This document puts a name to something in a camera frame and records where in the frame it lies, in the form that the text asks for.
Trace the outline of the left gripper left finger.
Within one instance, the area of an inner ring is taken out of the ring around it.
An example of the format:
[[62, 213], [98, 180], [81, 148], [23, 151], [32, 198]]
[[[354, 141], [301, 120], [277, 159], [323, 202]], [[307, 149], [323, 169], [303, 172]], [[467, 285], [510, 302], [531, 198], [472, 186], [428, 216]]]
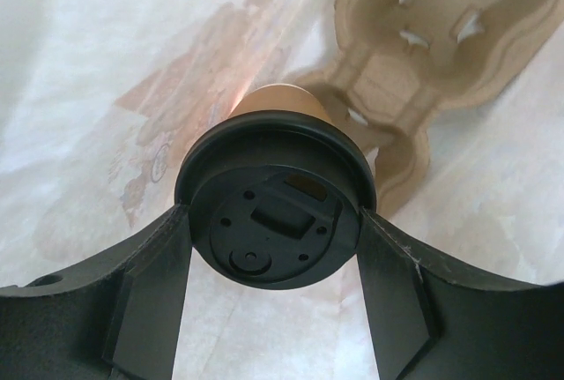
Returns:
[[175, 205], [130, 238], [1, 289], [3, 379], [169, 379], [191, 241]]

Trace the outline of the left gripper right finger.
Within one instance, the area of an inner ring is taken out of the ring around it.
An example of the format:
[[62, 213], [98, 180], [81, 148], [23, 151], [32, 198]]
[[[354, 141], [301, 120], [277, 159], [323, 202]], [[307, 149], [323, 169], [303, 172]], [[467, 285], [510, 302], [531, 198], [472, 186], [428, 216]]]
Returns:
[[368, 210], [357, 257], [380, 378], [562, 378], [561, 283], [479, 269]]

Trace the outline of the kraft paper gift bag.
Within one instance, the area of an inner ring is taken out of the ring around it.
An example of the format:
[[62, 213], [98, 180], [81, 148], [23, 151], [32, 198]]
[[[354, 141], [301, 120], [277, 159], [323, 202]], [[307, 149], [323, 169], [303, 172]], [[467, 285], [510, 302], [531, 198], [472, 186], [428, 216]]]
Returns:
[[[114, 245], [172, 203], [193, 142], [248, 91], [336, 54], [334, 0], [1, 0], [1, 282]], [[393, 217], [472, 265], [563, 277], [563, 32], [494, 101], [444, 111]], [[287, 292], [193, 256], [177, 379], [375, 379], [358, 266]]]

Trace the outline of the black plastic cup lid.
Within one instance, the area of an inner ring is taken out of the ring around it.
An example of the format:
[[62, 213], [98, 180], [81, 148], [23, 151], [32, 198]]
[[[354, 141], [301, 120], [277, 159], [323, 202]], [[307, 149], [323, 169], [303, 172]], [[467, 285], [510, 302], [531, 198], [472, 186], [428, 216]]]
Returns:
[[190, 148], [174, 200], [189, 208], [195, 250], [248, 287], [313, 285], [355, 253], [360, 212], [375, 209], [367, 161], [311, 115], [262, 110], [208, 130]]

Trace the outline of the single brown paper cup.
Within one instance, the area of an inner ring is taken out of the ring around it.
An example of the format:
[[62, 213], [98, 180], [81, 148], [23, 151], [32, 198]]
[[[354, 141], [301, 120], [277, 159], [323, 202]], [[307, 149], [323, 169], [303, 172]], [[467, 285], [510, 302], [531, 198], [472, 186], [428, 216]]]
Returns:
[[229, 118], [264, 110], [301, 113], [333, 124], [322, 103], [312, 93], [290, 84], [270, 84], [248, 93], [234, 107]]

